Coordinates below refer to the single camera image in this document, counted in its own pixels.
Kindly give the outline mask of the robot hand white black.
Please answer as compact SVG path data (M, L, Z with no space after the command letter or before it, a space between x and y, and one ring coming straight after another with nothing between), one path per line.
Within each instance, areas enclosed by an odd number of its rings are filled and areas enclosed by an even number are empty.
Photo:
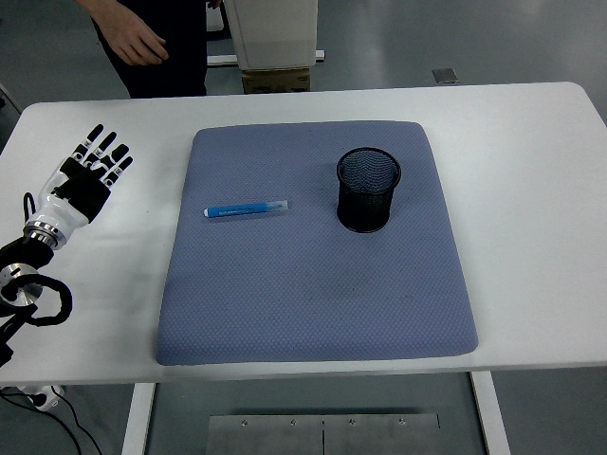
M94 221L113 186L133 163L129 147L114 146L117 134L96 125L43 185L38 208L27 218L29 235L37 231L56 246Z

